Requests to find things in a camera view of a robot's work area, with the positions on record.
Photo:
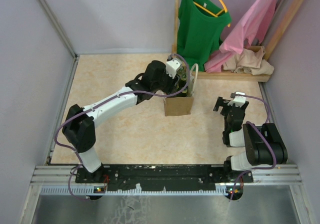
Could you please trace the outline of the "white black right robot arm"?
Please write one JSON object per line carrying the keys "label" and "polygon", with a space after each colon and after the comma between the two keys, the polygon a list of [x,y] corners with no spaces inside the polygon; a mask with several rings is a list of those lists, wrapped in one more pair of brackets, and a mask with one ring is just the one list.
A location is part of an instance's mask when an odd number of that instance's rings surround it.
{"label": "white black right robot arm", "polygon": [[241,171],[272,168],[277,164],[285,164],[288,159],[286,146],[275,124],[256,126],[249,121],[244,123],[248,105],[244,97],[235,97],[233,100],[218,97],[214,106],[216,112],[222,107],[223,144],[229,148],[244,148],[244,152],[229,156],[224,161],[224,178],[230,182],[236,181]]}

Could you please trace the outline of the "green bottle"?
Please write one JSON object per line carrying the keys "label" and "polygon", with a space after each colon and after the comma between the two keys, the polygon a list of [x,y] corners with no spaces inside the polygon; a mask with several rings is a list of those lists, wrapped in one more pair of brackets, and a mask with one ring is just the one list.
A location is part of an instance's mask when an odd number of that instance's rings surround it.
{"label": "green bottle", "polygon": [[187,96],[188,96],[188,88],[185,88],[185,89],[181,92],[181,96],[182,96],[182,97],[187,97]]}

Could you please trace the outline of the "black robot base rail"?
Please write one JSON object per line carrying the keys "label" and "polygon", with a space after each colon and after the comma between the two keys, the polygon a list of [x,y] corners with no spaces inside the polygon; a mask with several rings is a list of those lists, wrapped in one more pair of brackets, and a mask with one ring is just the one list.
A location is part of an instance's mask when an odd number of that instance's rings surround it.
{"label": "black robot base rail", "polygon": [[139,184],[142,191],[207,191],[218,183],[234,183],[240,171],[226,172],[222,164],[110,164],[89,173],[77,170],[76,183],[107,185],[108,191],[127,191]]}

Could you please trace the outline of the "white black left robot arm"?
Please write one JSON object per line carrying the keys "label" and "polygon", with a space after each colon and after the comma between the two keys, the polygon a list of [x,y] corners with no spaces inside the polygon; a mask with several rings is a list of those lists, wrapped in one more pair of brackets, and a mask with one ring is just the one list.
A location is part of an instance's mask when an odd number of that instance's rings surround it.
{"label": "white black left robot arm", "polygon": [[178,58],[166,63],[153,60],[143,73],[114,94],[84,107],[71,106],[58,131],[73,146],[87,178],[98,182],[104,176],[103,164],[94,149],[96,128],[122,110],[158,96],[158,91],[165,98],[176,97],[183,92],[193,93],[197,76],[197,65],[189,67]]}

